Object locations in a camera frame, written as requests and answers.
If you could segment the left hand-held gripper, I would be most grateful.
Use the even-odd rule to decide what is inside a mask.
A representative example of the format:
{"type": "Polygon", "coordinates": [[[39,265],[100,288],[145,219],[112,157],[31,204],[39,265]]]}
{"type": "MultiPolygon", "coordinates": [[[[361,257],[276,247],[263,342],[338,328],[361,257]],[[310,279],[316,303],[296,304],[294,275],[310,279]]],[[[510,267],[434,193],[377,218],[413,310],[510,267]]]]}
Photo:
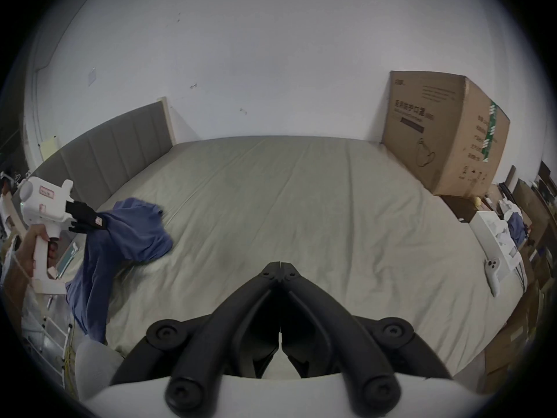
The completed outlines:
{"type": "Polygon", "coordinates": [[[61,186],[41,178],[28,178],[19,186],[20,211],[28,226],[42,225],[47,238],[38,236],[33,249],[31,287],[37,294],[65,296],[65,283],[48,274],[50,244],[59,240],[62,231],[88,233],[106,230],[106,220],[93,208],[72,198],[73,181],[61,186]]]}

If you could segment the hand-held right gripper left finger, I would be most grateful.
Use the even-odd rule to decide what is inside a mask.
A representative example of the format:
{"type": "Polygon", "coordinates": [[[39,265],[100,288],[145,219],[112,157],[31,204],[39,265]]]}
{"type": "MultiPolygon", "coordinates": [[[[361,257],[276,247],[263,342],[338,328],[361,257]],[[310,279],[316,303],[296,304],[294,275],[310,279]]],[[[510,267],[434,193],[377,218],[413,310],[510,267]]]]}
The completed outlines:
{"type": "Polygon", "coordinates": [[[230,368],[234,376],[261,376],[254,367],[241,369],[240,343],[256,314],[278,286],[281,264],[271,262],[244,283],[212,314],[152,323],[125,357],[110,386],[169,376],[163,399],[177,416],[213,413],[220,380],[230,368]]]}

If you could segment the person's left hand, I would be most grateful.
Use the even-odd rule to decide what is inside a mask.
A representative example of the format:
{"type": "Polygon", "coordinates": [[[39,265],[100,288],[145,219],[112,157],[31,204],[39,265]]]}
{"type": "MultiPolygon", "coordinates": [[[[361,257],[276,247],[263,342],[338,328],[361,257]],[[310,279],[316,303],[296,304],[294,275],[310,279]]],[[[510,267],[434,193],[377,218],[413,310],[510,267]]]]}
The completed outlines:
{"type": "Polygon", "coordinates": [[[35,246],[36,240],[41,239],[48,244],[47,268],[53,267],[57,261],[58,245],[56,241],[51,241],[43,224],[31,225],[27,230],[24,240],[17,250],[17,260],[23,268],[25,274],[32,278],[35,269],[35,246]]]}

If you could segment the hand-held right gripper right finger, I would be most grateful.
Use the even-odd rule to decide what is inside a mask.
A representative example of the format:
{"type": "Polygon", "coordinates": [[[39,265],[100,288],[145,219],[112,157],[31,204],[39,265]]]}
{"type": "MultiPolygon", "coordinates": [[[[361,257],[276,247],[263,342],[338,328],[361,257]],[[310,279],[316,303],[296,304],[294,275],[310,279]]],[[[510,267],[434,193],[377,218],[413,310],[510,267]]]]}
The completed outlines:
{"type": "Polygon", "coordinates": [[[341,373],[352,410],[359,416],[385,416],[402,397],[395,374],[453,380],[435,351],[405,319],[369,319],[349,313],[330,294],[282,262],[285,301],[301,312],[324,344],[323,356],[302,361],[287,352],[302,377],[341,373]]]}

